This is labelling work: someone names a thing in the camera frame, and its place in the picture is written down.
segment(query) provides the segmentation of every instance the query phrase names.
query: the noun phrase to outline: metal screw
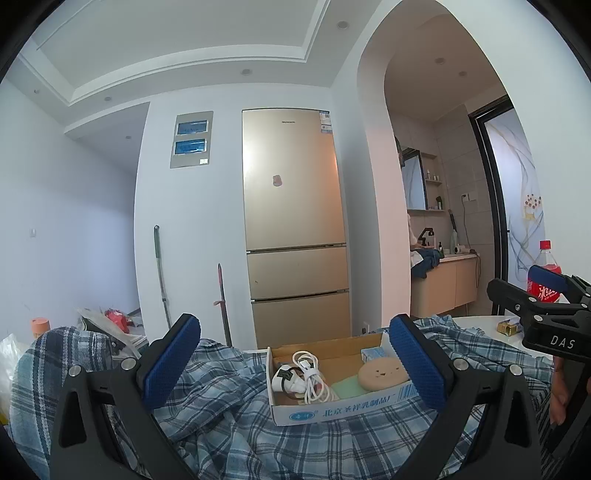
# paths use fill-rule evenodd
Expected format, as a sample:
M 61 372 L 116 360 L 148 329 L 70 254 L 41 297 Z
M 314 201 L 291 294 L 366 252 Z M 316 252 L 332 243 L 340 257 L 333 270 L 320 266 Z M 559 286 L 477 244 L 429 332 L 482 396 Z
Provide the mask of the metal screw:
M 519 365 L 513 364 L 509 367 L 509 372 L 511 372 L 516 377 L 518 377 L 523 373 L 523 370 L 521 369 L 521 367 Z
M 453 361 L 453 366 L 458 370 L 468 370 L 469 365 L 463 358 L 456 358 Z
M 121 362 L 121 368 L 123 370 L 131 370 L 133 367 L 135 367 L 135 364 L 135 358 L 126 358 Z
M 70 369 L 68 370 L 68 375 L 70 375 L 71 377 L 75 377 L 76 375 L 78 375 L 80 372 L 82 372 L 82 367 L 80 365 L 73 365 L 72 367 L 70 367 Z

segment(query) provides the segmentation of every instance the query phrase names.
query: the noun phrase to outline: refrigerator door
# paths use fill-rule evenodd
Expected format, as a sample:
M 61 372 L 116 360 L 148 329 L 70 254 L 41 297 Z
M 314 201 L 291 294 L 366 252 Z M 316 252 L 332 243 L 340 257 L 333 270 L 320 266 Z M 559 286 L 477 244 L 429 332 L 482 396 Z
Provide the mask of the refrigerator door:
M 345 242 L 339 173 L 320 112 L 242 112 L 246 249 Z
M 259 348 L 317 342 L 350 336 L 349 294 L 255 302 Z
M 247 259 L 253 299 L 349 288 L 346 247 L 249 254 Z

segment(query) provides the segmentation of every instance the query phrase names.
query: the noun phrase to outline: mirror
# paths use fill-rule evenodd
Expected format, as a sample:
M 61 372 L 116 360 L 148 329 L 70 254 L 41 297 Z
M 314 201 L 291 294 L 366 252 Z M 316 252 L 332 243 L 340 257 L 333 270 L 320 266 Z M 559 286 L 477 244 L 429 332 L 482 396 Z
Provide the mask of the mirror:
M 401 161 L 404 197 L 409 210 L 427 210 L 427 189 L 419 150 L 406 148 Z

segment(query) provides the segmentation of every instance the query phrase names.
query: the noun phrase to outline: blue gripper pad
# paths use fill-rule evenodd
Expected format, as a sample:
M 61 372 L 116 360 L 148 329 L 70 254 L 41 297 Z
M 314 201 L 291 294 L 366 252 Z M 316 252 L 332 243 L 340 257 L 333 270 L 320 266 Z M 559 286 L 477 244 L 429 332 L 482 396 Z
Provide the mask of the blue gripper pad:
M 565 293 L 568 290 L 568 285 L 562 275 L 546 270 L 539 265 L 532 265 L 527 277 L 558 293 Z
M 389 335 L 390 343 L 421 399 L 427 407 L 442 411 L 447 401 L 445 380 L 399 316 L 390 321 Z
M 168 345 L 144 377 L 142 402 L 148 411 L 160 408 L 166 403 L 201 339 L 199 320 L 193 315 L 185 315 L 187 319 L 184 325 L 172 340 L 168 336 L 174 334 L 174 326 L 162 340 L 158 340 L 167 342 Z

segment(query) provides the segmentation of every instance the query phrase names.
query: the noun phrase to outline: blue panel window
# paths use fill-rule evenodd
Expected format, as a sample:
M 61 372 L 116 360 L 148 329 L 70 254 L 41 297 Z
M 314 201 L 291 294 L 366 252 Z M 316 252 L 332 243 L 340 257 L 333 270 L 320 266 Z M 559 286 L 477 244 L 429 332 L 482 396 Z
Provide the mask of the blue panel window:
M 174 146 L 175 155 L 183 155 L 185 153 L 205 152 L 205 139 L 197 138 L 195 140 L 184 140 L 176 142 Z
M 200 134 L 207 131 L 207 120 L 183 122 L 178 125 L 177 135 Z

